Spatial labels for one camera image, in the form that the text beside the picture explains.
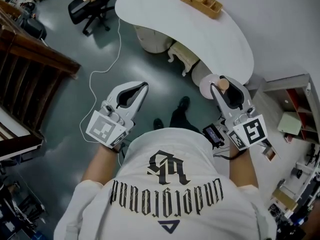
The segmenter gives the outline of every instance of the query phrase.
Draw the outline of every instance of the concrete floor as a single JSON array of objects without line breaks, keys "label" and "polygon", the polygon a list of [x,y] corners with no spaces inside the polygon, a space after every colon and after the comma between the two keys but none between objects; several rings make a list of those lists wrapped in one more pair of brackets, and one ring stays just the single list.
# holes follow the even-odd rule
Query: concrete floor
[{"label": "concrete floor", "polygon": [[[16,166],[17,170],[47,209],[46,224],[39,223],[48,239],[67,208],[75,186],[95,154],[97,144],[83,140],[79,123],[94,102],[89,89],[92,71],[106,70],[116,59],[119,49],[118,17],[109,12],[106,32],[98,21],[92,24],[92,34],[82,34],[86,23],[74,25],[68,13],[72,0],[45,0],[37,6],[38,19],[47,30],[46,42],[57,51],[82,65],[78,79],[62,83],[42,125],[45,144],[37,152],[42,157]],[[149,92],[135,118],[136,128],[128,139],[153,130],[153,120],[161,118],[169,126],[171,113],[181,97],[189,96],[189,121],[199,129],[214,123],[219,113],[201,96],[191,76],[182,77],[180,61],[168,63],[168,55],[150,54],[140,46],[132,25],[121,21],[122,49],[118,62],[106,74],[94,74],[92,87],[97,96],[96,109],[117,85],[129,81],[146,81]],[[82,125],[85,130],[89,118]]]}]

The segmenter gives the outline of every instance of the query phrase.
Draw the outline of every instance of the tabletop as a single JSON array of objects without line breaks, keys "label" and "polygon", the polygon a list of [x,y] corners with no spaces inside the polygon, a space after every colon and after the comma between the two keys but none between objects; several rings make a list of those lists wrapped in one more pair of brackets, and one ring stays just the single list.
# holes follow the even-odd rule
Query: tabletop
[{"label": "tabletop", "polygon": [[115,12],[127,23],[182,43],[214,74],[245,84],[253,73],[251,48],[224,9],[218,19],[211,19],[180,0],[117,0]]}]

